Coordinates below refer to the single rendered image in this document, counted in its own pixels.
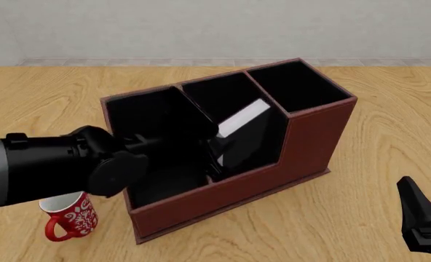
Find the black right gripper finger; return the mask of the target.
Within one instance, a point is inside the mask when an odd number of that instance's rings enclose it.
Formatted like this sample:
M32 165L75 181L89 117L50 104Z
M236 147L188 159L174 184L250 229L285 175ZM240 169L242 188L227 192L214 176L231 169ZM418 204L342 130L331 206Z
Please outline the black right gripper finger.
M403 176L397 182L402 206L403 228L431 228L431 202L414 180Z

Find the red-brown desk caddy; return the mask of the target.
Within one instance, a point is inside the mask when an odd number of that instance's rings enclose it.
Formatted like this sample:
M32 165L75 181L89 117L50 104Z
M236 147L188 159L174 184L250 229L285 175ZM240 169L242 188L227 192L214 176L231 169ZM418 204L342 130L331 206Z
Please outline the red-brown desk caddy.
M278 160L220 179L208 141L258 99L288 120ZM103 98L108 130L149 159L144 176L124 190L135 241L327 174L356 102L299 58Z

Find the black book with white pages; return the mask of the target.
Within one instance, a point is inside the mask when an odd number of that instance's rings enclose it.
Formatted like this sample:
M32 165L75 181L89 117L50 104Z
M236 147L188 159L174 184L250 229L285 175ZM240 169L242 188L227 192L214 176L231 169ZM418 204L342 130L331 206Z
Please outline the black book with white pages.
M258 99L218 124L208 145L220 179L275 163L288 120L281 111Z

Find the red mug with white pattern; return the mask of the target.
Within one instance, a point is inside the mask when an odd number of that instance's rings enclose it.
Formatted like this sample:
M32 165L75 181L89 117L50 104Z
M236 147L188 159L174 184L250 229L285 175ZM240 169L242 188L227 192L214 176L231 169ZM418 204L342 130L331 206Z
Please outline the red mug with white pattern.
M39 207L50 216L44 233L51 242L85 237L98 224L98 216L84 191L45 198Z

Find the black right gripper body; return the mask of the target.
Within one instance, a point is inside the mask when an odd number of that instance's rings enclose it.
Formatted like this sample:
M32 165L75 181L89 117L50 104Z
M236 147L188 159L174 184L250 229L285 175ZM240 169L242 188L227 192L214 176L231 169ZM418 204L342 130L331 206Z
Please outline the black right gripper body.
M403 239L411 252L431 253L431 227L402 226Z

